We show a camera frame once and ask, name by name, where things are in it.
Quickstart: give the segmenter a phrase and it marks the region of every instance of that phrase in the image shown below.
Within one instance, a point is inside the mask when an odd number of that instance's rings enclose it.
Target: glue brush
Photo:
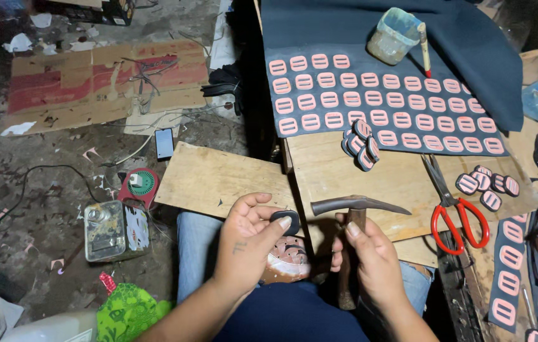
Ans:
[[[423,68],[425,69],[425,76],[428,79],[431,78],[431,65],[429,64],[429,50],[427,49],[427,31],[425,23],[422,22],[417,26],[417,31],[420,35],[421,50],[423,50]]]

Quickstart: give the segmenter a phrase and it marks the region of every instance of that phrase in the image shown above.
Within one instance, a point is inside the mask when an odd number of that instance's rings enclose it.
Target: black cloth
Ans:
[[[351,313],[326,304],[313,284],[274,283],[255,289],[214,341],[366,341]]]
[[[263,0],[265,49],[365,43],[391,7],[425,21],[432,47],[501,130],[522,129],[522,60],[499,27],[463,0]]]

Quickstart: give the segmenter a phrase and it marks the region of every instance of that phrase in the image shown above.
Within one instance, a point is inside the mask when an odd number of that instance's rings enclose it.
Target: hammer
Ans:
[[[349,209],[345,225],[353,221],[362,231],[366,228],[366,209],[381,209],[397,212],[398,214],[411,215],[408,210],[402,207],[390,205],[389,203],[377,201],[376,199],[374,200],[362,195],[351,195],[311,202],[311,210],[315,216],[324,214],[328,211],[345,208]],[[341,271],[339,272],[338,302],[341,309],[353,310],[356,307],[355,300],[359,294],[357,277],[359,259],[353,247],[349,245],[347,239],[343,238],[342,242],[343,262],[341,264]]]

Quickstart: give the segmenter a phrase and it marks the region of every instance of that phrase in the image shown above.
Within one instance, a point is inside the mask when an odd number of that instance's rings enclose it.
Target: hammer head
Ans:
[[[362,195],[351,195],[311,202],[311,210],[313,210],[313,215],[315,216],[338,209],[381,209],[397,212],[398,214],[411,215],[408,210],[400,206],[390,205],[389,203],[381,202],[376,199],[374,200]]]

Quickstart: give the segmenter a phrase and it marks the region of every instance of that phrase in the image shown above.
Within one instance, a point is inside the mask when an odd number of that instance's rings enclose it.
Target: dirty floor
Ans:
[[[160,0],[151,9],[138,10],[130,27],[95,26],[100,34],[93,39],[110,43],[167,41],[181,38],[179,31],[212,45],[218,15],[217,0]],[[66,44],[82,36],[90,24],[68,25],[54,16],[52,26],[36,30],[30,24],[11,25],[45,42]],[[0,35],[0,44],[6,42]],[[5,93],[9,79],[9,56],[0,51],[0,118],[5,115]],[[228,96],[209,100],[211,106],[233,101]],[[248,154],[243,121],[233,110],[191,114],[183,120],[177,140],[227,152]],[[148,167],[159,175],[166,164],[157,162],[153,141],[139,155],[113,168],[99,167],[102,162],[126,156],[142,144],[146,136],[123,135],[125,120],[113,125],[92,125],[45,134],[5,138],[0,136],[0,210],[13,206],[22,192],[24,173],[37,165],[68,164],[90,182],[91,191],[100,201],[111,199],[111,186],[119,187],[118,172]],[[95,147],[99,156],[91,162],[84,151]],[[161,217],[166,227],[153,229],[150,254],[120,263],[90,264],[81,251],[85,206],[93,203],[85,182],[68,168],[39,168],[28,175],[22,203],[0,224],[0,276],[25,293],[19,305],[25,308],[18,325],[70,310],[97,308],[106,299],[98,275],[113,274],[116,282],[136,284],[157,299],[175,299],[177,282],[177,245],[175,215],[177,209],[164,207]],[[51,269],[52,260],[64,259],[66,267]]]

